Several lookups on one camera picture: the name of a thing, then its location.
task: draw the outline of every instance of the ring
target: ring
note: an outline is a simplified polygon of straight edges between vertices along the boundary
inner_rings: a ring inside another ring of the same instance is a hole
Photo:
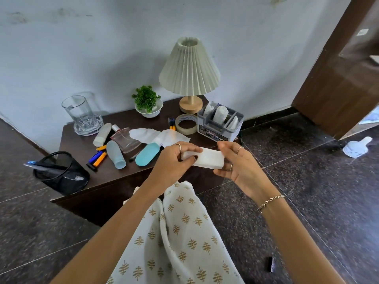
[[[182,146],[180,145],[180,143],[175,143],[175,144],[179,146],[179,148],[180,148],[179,153],[181,153],[182,152]]]

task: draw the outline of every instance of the blue case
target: blue case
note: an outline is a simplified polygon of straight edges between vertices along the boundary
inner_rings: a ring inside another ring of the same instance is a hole
[[[146,166],[157,155],[160,146],[155,142],[149,143],[136,157],[136,164],[138,166]]]

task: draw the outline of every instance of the white pants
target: white pants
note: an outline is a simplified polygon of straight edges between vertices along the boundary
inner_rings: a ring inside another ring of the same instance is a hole
[[[243,283],[192,185],[175,183],[145,213],[107,284]]]

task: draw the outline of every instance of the tape roll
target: tape roll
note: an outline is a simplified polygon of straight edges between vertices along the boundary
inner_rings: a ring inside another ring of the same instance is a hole
[[[193,128],[182,128],[179,124],[183,120],[192,120],[196,123]],[[194,134],[197,132],[197,117],[193,114],[182,114],[179,115],[175,120],[175,127],[178,132],[184,135]]]

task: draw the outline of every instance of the dark wooden table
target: dark wooden table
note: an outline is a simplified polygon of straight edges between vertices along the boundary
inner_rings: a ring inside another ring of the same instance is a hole
[[[203,105],[208,100],[201,96]],[[116,124],[120,128],[153,128],[158,131],[168,129],[168,117],[176,118],[182,112],[179,109],[180,98],[165,101],[160,114],[152,119],[144,118],[135,109],[103,117],[104,123]],[[202,136],[199,133],[188,135],[190,142],[200,147],[215,149],[215,141]],[[95,135],[79,136],[73,131],[73,125],[63,127],[61,145],[59,150],[67,151],[90,173],[90,180],[80,192],[69,196],[62,196],[52,200],[53,203],[89,220],[96,225],[104,225],[123,204],[123,201],[132,196],[136,186],[140,186],[154,167],[156,156],[149,165],[139,167],[135,162],[129,163],[125,168],[118,170],[107,157],[95,173],[86,163],[95,154],[96,147],[92,144]],[[125,159],[139,152],[144,145],[140,145],[134,151],[125,154]],[[191,167],[179,180],[187,180],[192,183],[195,192],[200,193],[222,184],[223,178],[215,176],[210,169]]]

